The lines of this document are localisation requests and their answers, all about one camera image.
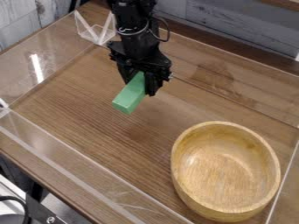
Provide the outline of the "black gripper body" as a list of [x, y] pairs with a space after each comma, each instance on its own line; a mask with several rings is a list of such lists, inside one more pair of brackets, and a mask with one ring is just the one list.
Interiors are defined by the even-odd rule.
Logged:
[[116, 63], [137, 65], [138, 72], [161, 75], [164, 81], [168, 81], [172, 62], [160, 51], [160, 43], [169, 40], [168, 36], [161, 39], [157, 27], [144, 27], [140, 30], [120, 27], [116, 34], [120, 40], [106, 44], [109, 58]]

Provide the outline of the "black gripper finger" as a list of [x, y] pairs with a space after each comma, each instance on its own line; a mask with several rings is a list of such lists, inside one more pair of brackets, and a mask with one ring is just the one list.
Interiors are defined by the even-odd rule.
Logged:
[[116, 66], [124, 83], [128, 83], [134, 78], [136, 73], [140, 71], [138, 66], [126, 65], [124, 63], [117, 63]]
[[164, 77], [161, 75], [149, 72], [144, 73], [144, 92], [149, 96], [154, 96], [162, 84], [164, 84]]

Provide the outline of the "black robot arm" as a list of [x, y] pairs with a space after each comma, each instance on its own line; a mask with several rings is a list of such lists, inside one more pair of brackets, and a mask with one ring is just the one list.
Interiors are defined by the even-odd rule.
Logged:
[[170, 78], [172, 62], [160, 51], [158, 23], [166, 22], [154, 15], [156, 0], [106, 0], [106, 5], [116, 18], [118, 41], [109, 41], [109, 58], [116, 62], [124, 83], [138, 72], [144, 75], [144, 93], [154, 96], [164, 82]]

